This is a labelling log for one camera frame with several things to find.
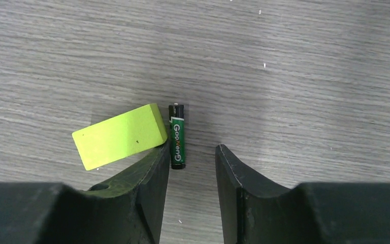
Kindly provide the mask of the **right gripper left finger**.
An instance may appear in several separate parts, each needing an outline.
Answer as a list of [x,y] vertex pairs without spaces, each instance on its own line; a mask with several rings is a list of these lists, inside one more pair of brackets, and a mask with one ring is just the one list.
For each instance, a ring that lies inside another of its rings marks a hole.
[[0,243],[159,243],[170,144],[87,191],[0,182]]

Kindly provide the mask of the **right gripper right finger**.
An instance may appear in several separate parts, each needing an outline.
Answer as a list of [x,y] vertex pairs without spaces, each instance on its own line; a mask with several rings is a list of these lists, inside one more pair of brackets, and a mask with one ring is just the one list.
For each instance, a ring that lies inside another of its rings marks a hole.
[[225,243],[390,243],[390,183],[305,182],[289,189],[215,150]]

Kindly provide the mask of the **green battery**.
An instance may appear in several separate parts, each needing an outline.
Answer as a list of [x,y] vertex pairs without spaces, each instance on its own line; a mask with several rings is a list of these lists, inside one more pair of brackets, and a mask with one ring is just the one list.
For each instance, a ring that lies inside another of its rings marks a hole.
[[186,166],[184,105],[177,103],[169,105],[169,124],[171,168],[184,169]]

